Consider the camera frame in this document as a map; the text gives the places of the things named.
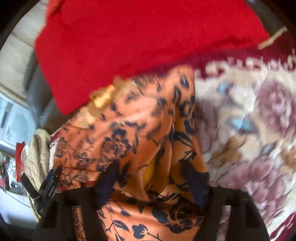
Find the orange black floral garment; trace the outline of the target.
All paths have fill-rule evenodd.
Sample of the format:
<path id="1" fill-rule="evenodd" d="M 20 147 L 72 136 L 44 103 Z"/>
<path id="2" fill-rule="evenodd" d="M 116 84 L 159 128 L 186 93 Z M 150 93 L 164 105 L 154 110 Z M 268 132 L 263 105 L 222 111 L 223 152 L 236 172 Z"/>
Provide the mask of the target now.
<path id="1" fill-rule="evenodd" d="M 203 207 L 193 199 L 182 163 L 208 173 L 195 136 L 194 70 L 174 67 L 160 76 L 121 82 L 63 124 L 53 165 L 62 167 L 58 189 L 94 187 L 115 160 L 119 176 L 92 222 L 107 240 L 193 240 Z"/>

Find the beige quilted jacket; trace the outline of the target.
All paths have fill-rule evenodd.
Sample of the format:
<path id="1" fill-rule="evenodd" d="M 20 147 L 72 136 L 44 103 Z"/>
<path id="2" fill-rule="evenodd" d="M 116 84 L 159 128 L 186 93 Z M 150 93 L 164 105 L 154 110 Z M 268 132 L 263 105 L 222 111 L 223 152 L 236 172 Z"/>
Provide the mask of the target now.
<path id="1" fill-rule="evenodd" d="M 28 155 L 25 160 L 22 184 L 25 187 L 35 220 L 41 216 L 34 206 L 40 197 L 39 190 L 49 173 L 49 159 L 51 136 L 46 130 L 37 129 L 29 144 Z"/>

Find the red decorated box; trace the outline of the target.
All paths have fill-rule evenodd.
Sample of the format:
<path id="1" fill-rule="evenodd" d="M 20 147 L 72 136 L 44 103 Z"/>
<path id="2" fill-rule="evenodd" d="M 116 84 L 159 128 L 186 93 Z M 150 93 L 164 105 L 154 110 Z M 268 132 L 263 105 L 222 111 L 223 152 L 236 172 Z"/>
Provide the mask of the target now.
<path id="1" fill-rule="evenodd" d="M 25 142 L 16 144 L 16 181 L 21 181 L 21 176 L 23 174 L 23 161 L 22 161 L 22 151 L 25 147 Z"/>

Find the dark leather sofa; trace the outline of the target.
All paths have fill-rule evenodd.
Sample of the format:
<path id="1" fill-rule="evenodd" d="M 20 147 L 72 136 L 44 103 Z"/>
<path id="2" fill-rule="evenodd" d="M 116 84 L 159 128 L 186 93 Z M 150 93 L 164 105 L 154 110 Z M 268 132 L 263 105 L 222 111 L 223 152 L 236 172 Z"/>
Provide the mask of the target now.
<path id="1" fill-rule="evenodd" d="M 34 52 L 29 58 L 23 87 L 28 109 L 34 119 L 36 128 L 45 129 L 48 133 L 53 134 L 73 116 L 72 114 L 63 115 L 58 109 Z"/>

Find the floral maroon cream blanket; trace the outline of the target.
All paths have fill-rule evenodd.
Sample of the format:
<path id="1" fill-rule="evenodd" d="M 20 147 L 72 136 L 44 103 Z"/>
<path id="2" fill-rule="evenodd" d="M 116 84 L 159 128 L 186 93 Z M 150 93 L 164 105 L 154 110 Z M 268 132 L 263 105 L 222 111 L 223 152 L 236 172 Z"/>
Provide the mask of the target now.
<path id="1" fill-rule="evenodd" d="M 212 183 L 249 193 L 271 240 L 295 233 L 295 39 L 192 61 L 197 137 Z"/>

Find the red pillow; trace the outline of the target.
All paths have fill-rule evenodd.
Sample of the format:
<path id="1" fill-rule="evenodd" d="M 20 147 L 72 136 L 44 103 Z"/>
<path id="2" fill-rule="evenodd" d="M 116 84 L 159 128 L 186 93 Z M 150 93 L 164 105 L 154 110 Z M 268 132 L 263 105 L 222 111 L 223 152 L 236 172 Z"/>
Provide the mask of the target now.
<path id="1" fill-rule="evenodd" d="M 62 114 L 114 76 L 269 37 L 246 1 L 49 1 L 36 58 Z"/>

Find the beige woven curtain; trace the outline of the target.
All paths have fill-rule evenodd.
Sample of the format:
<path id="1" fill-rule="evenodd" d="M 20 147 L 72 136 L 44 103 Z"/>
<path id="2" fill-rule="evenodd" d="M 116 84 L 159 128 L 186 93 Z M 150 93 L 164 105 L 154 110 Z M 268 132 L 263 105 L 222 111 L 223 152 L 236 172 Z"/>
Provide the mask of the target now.
<path id="1" fill-rule="evenodd" d="M 48 1 L 1 1 L 1 94 L 27 107 L 25 72 Z"/>

